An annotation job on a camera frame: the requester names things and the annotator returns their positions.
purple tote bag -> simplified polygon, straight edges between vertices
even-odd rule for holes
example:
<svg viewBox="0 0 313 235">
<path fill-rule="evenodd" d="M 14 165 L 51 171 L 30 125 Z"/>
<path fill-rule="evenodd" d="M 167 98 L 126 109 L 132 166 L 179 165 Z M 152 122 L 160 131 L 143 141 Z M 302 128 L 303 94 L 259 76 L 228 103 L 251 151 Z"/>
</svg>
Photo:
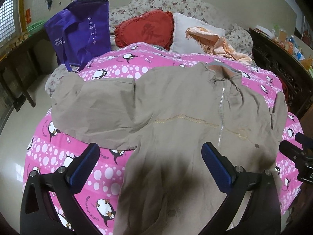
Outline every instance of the purple tote bag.
<svg viewBox="0 0 313 235">
<path fill-rule="evenodd" d="M 94 57 L 111 50 L 109 1 L 77 0 L 44 25 L 60 63 L 82 70 Z"/>
</svg>

tiled floor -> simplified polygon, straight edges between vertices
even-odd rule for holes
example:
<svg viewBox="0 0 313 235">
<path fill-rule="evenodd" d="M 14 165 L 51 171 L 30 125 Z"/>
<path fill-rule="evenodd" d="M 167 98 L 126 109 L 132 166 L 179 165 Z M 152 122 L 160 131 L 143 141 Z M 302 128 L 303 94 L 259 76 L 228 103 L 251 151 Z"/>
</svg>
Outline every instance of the tiled floor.
<svg viewBox="0 0 313 235">
<path fill-rule="evenodd" d="M 34 108 L 26 101 L 19 112 L 11 113 L 0 135 L 0 212 L 19 232 L 22 179 L 26 149 L 35 128 L 51 106 L 44 91 L 48 75 L 41 76 L 30 88 Z"/>
</svg>

jacket zipper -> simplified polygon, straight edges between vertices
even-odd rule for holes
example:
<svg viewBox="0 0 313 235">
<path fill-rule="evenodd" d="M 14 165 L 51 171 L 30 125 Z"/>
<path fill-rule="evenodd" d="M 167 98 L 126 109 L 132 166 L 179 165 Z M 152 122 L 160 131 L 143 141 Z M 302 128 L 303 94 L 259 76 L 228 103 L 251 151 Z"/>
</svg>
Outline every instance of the jacket zipper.
<svg viewBox="0 0 313 235">
<path fill-rule="evenodd" d="M 222 132 L 223 132 L 223 128 L 224 128 L 224 116 L 223 116 L 224 92 L 225 92 L 225 81 L 223 80 L 222 96 L 221 96 L 221 101 L 219 103 L 219 116 L 220 116 L 220 119 L 221 119 L 221 130 L 219 132 L 219 142 L 218 142 L 218 149 L 219 150 L 220 150 L 220 147 L 221 147 Z"/>
</svg>

white pillow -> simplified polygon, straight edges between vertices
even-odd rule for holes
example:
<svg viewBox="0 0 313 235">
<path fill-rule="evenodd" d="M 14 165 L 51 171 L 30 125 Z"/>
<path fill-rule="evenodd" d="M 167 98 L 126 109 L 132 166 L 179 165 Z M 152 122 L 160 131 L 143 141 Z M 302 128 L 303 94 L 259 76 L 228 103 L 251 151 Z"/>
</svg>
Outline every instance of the white pillow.
<svg viewBox="0 0 313 235">
<path fill-rule="evenodd" d="M 171 45 L 170 51 L 187 54 L 187 53 L 201 53 L 204 54 L 200 45 L 192 38 L 186 39 L 186 30 L 189 27 L 202 26 L 205 29 L 208 29 L 214 34 L 218 34 L 220 37 L 225 36 L 225 30 L 222 28 L 217 28 L 211 26 L 201 20 L 198 20 L 193 17 L 187 17 L 180 13 L 173 13 L 174 17 L 174 33 L 173 33 L 173 44 Z"/>
</svg>

penguin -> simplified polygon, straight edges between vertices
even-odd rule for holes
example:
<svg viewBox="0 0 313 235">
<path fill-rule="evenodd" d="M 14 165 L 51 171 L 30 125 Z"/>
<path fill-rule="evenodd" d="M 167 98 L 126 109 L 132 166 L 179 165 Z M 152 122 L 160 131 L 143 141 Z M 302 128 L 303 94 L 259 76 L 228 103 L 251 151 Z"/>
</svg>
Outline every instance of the penguin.
<svg viewBox="0 0 313 235">
<path fill-rule="evenodd" d="M 292 129 L 290 129 L 290 128 L 287 129 L 287 133 L 288 133 L 288 137 L 289 138 L 292 138 L 294 136 L 294 134 L 295 134 L 294 131 Z"/>
<path fill-rule="evenodd" d="M 28 146 L 27 146 L 27 152 L 28 152 L 28 150 L 30 150 L 30 149 L 32 148 L 33 142 L 34 142 L 34 138 L 32 138 L 31 142 L 28 144 Z"/>
<path fill-rule="evenodd" d="M 275 165 L 275 171 L 278 175 L 281 173 L 281 169 L 277 165 Z"/>
<path fill-rule="evenodd" d="M 111 60 L 111 59 L 113 59 L 113 58 L 115 58 L 115 57 L 117 57 L 117 56 L 109 56 L 109 57 L 107 58 L 107 60 Z"/>
<path fill-rule="evenodd" d="M 63 166 L 68 167 L 75 158 L 76 158 L 76 156 L 70 157 L 70 156 L 66 155 Z"/>
<path fill-rule="evenodd" d="M 288 115 L 288 117 L 294 122 L 295 121 L 295 116 Z"/>
<path fill-rule="evenodd" d="M 283 191 L 289 191 L 288 187 L 290 185 L 291 180 L 289 180 L 288 178 L 285 178 L 285 186 L 287 187 L 287 190 L 283 190 Z"/>
<path fill-rule="evenodd" d="M 126 151 L 131 151 L 131 149 L 125 150 L 125 151 L 123 151 L 123 150 L 112 150 L 112 149 L 109 149 L 109 151 L 110 151 L 110 153 L 113 155 L 114 161 L 115 161 L 115 163 L 117 164 L 116 159 L 117 159 L 118 157 L 124 155 Z"/>
<path fill-rule="evenodd" d="M 268 90 L 263 86 L 263 85 L 261 85 L 261 89 L 266 93 L 266 94 L 268 94 Z"/>
<path fill-rule="evenodd" d="M 248 78 L 248 79 L 251 78 L 250 75 L 246 74 L 245 72 L 242 72 L 242 75 L 243 75 L 245 78 Z"/>
<path fill-rule="evenodd" d="M 96 203 L 97 210 L 104 220 L 105 226 L 108 227 L 107 221 L 113 220 L 115 217 L 115 211 L 108 199 L 99 199 Z"/>
<path fill-rule="evenodd" d="M 108 72 L 104 69 L 96 70 L 92 76 L 92 79 L 102 79 Z"/>
<path fill-rule="evenodd" d="M 138 56 L 135 56 L 133 54 L 124 54 L 123 55 L 123 58 L 129 63 L 129 60 L 133 59 L 134 57 L 138 57 Z"/>
<path fill-rule="evenodd" d="M 38 167 L 35 166 L 32 170 L 37 171 L 37 172 L 39 173 L 39 175 L 40 175 L 40 168 L 38 168 Z"/>
<path fill-rule="evenodd" d="M 57 129 L 54 125 L 53 125 L 53 122 L 51 121 L 49 126 L 48 126 L 48 131 L 49 131 L 49 134 L 50 134 L 50 142 L 51 142 L 51 139 L 52 137 L 56 136 L 58 133 L 60 133 L 60 130 Z"/>
<path fill-rule="evenodd" d="M 258 72 L 259 71 L 259 69 L 256 68 L 256 67 L 251 67 L 251 70 L 253 70 L 254 72 Z"/>
<path fill-rule="evenodd" d="M 73 231 L 71 224 L 66 220 L 66 218 L 59 213 L 57 214 L 63 226 Z"/>
<path fill-rule="evenodd" d="M 269 76 L 266 76 L 266 79 L 268 82 L 272 83 L 273 82 L 273 79 L 271 79 Z"/>
<path fill-rule="evenodd" d="M 140 46 L 133 46 L 133 47 L 131 47 L 130 49 L 131 49 L 131 50 L 135 50 L 136 48 L 140 48 Z"/>
</svg>

